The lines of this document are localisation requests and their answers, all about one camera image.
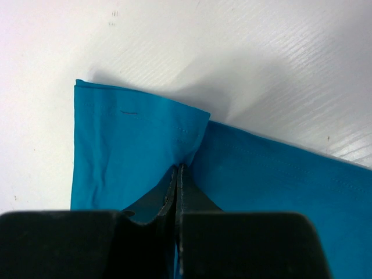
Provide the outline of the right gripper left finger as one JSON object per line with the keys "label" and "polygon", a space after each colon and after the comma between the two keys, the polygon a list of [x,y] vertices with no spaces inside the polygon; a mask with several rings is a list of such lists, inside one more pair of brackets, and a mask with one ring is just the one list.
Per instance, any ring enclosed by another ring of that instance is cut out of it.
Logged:
{"label": "right gripper left finger", "polygon": [[121,210],[1,216],[2,278],[172,278],[177,169]]}

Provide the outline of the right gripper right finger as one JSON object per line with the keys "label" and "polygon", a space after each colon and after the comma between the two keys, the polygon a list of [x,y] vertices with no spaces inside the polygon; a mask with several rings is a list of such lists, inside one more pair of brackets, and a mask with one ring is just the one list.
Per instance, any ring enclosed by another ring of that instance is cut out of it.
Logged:
{"label": "right gripper right finger", "polygon": [[182,278],[330,278],[319,236],[294,212],[226,212],[177,174],[176,231]]}

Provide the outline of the teal t shirt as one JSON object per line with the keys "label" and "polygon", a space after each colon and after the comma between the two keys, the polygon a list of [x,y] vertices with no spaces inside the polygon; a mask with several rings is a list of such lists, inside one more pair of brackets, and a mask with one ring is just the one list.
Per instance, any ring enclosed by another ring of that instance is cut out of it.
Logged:
{"label": "teal t shirt", "polygon": [[161,96],[77,80],[71,209],[122,210],[180,164],[224,210],[305,214],[336,278],[371,277],[370,170]]}

